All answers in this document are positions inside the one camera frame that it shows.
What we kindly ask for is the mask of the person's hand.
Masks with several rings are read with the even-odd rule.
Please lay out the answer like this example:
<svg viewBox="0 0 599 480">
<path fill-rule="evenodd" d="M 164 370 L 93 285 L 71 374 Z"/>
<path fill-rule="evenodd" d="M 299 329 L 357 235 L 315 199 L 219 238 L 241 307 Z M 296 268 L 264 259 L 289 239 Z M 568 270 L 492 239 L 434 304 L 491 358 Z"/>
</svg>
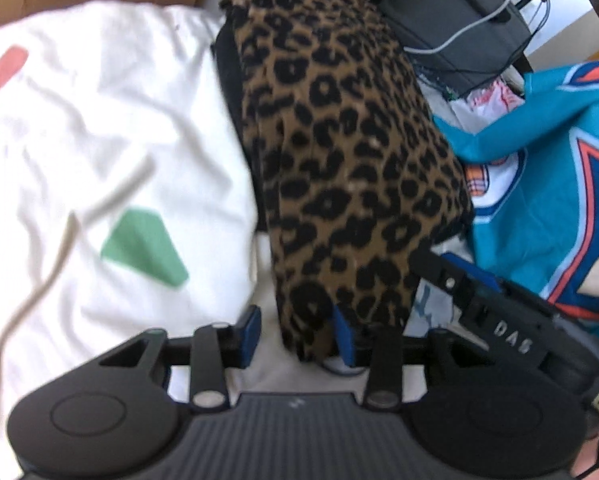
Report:
<svg viewBox="0 0 599 480">
<path fill-rule="evenodd" d="M 599 455 L 599 434 L 594 438 L 588 439 L 584 442 L 583 447 L 575 460 L 574 465 L 571 469 L 571 476 L 573 478 L 579 477 L 584 474 L 588 469 L 591 469 L 589 474 L 585 475 L 585 479 L 588 480 L 599 480 L 599 466 L 595 463 L 598 460 Z"/>
</svg>

